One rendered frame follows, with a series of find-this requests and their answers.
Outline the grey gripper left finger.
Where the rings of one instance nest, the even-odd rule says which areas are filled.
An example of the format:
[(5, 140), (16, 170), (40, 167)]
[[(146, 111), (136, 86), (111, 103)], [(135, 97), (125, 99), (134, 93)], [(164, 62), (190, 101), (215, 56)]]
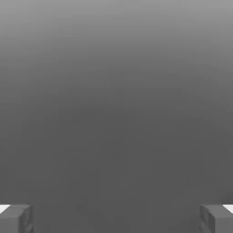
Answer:
[(0, 204), (0, 233), (34, 233), (33, 206)]

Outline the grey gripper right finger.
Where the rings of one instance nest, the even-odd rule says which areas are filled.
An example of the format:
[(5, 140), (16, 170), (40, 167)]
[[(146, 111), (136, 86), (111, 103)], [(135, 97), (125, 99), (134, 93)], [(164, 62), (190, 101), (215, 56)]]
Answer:
[(199, 233), (233, 233), (233, 204), (201, 205)]

